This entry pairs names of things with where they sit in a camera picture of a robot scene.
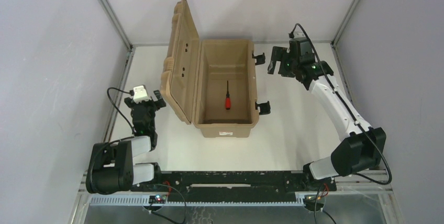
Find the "red handled screwdriver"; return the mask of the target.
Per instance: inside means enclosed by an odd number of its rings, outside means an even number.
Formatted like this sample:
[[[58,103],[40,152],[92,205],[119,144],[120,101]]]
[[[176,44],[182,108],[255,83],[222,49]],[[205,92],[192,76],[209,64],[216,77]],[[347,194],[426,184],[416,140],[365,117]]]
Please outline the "red handled screwdriver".
[[[231,100],[230,100],[230,93],[229,93],[229,81],[227,80],[227,90],[226,90],[226,99],[225,99],[225,110],[231,109]]]

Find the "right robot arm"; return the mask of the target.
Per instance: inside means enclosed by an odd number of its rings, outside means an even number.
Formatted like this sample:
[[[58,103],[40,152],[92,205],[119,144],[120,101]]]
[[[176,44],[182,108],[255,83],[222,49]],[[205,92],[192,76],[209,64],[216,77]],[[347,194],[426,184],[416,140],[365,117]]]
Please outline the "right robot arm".
[[[282,77],[295,78],[323,106],[340,139],[330,156],[305,164],[315,180],[359,174],[385,161],[385,131],[374,128],[346,98],[326,61],[319,59],[306,37],[289,40],[288,47],[274,46],[268,73],[278,68]]]

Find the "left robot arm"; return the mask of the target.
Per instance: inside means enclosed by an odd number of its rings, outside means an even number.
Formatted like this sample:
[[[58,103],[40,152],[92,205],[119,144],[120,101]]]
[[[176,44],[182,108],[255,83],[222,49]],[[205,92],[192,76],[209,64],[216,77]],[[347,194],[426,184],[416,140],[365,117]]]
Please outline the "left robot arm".
[[[156,162],[134,162],[134,157],[153,151],[157,147],[156,111],[166,106],[159,90],[156,99],[146,93],[144,87],[134,88],[125,104],[130,108],[133,133],[108,143],[93,146],[85,185],[91,194],[109,195],[130,190],[142,182],[153,182],[160,174]]]

